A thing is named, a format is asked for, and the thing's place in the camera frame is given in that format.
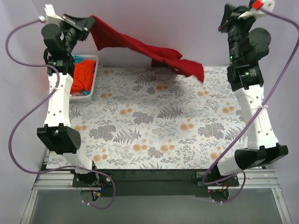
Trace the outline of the dark red t-shirt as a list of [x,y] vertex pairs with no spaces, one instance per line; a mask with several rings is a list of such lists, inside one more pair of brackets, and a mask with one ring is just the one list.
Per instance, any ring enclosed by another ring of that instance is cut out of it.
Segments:
[[147,45],[131,36],[120,33],[97,16],[93,16],[95,23],[91,34],[97,49],[104,48],[128,48],[152,59],[151,66],[169,67],[174,73],[185,77],[195,76],[200,82],[204,82],[203,65],[183,59],[183,55],[175,49]]

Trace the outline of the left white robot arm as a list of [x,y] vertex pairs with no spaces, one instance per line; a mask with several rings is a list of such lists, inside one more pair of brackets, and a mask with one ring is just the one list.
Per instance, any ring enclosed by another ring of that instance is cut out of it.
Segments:
[[51,97],[43,127],[37,129],[37,136],[51,151],[63,156],[72,166],[71,171],[87,186],[97,186],[100,176],[96,165],[80,149],[80,133],[71,128],[69,104],[74,78],[75,60],[71,52],[78,41],[85,41],[95,23],[94,17],[76,18],[68,15],[48,21],[41,34],[46,49],[44,61]]

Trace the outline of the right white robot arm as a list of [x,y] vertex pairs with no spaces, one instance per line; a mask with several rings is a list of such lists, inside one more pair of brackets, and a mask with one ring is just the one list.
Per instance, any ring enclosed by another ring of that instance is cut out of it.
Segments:
[[272,11],[274,6],[273,0],[251,0],[248,6],[224,7],[218,30],[228,35],[227,77],[246,124],[240,135],[247,134],[248,146],[228,159],[215,161],[202,178],[204,185],[220,186],[245,169],[274,163],[288,154],[288,147],[279,143],[271,126],[258,63],[269,53],[271,36],[264,28],[251,28],[265,15],[262,9]]

